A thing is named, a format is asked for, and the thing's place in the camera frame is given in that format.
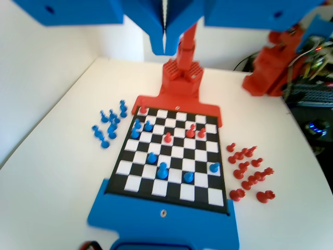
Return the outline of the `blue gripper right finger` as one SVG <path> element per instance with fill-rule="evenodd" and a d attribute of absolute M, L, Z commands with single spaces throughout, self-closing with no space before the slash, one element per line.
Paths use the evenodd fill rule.
<path fill-rule="evenodd" d="M 200 18 L 210 26 L 209 18 L 216 10 L 218 1 L 167 1 L 165 23 L 165 53 L 177 52 L 181 34 L 192 27 Z"/>

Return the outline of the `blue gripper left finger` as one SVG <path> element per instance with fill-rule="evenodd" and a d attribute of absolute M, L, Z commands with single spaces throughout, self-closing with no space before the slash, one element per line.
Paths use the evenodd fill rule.
<path fill-rule="evenodd" d="M 150 39 L 151 50 L 156 55 L 164 54 L 162 1 L 111 1 L 115 11 L 115 23 L 123 23 L 129 17 Z"/>

